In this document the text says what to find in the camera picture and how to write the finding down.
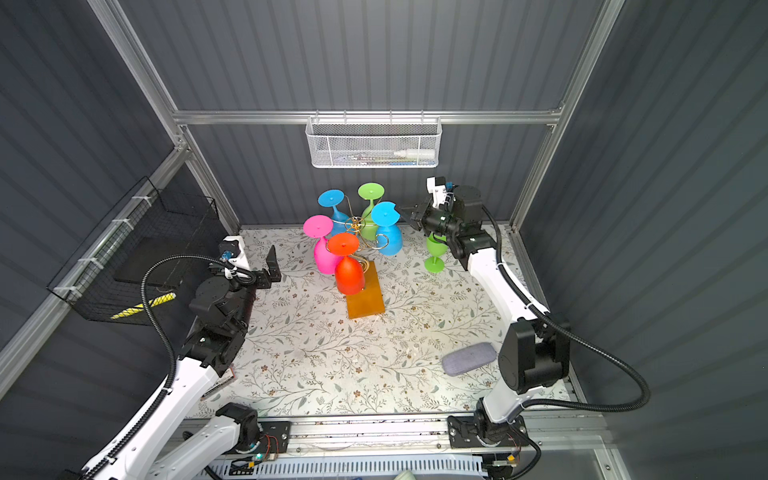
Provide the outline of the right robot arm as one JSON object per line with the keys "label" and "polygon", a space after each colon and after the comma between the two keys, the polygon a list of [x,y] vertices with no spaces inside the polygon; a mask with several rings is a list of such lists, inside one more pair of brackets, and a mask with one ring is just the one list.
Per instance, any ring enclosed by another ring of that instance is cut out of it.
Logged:
{"label": "right robot arm", "polygon": [[446,246],[490,297],[506,331],[496,359],[500,379],[481,398],[469,423],[450,425],[461,444],[496,446],[509,438],[521,442],[522,424],[516,417],[524,403],[570,373],[570,340],[538,315],[547,307],[514,277],[503,258],[501,228],[496,221],[489,234],[483,220],[492,215],[481,192],[456,186],[443,177],[427,179],[428,196],[414,206],[409,224]]}

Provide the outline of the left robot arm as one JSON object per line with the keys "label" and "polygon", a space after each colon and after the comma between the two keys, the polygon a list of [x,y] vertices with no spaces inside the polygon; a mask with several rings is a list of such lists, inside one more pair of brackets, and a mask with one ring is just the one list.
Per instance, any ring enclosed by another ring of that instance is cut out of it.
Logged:
{"label": "left robot arm", "polygon": [[189,304],[197,327],[180,347],[155,316],[147,285],[140,285],[142,307],[169,355],[168,374],[103,449],[59,478],[191,479],[226,453],[244,458],[249,467],[277,457],[278,440],[264,431],[256,410],[237,403],[220,407],[201,430],[169,453],[162,451],[191,408],[232,366],[249,330],[256,291],[282,279],[274,249],[258,271],[249,266],[242,237],[226,237],[219,250],[218,257],[202,259],[211,274]]}

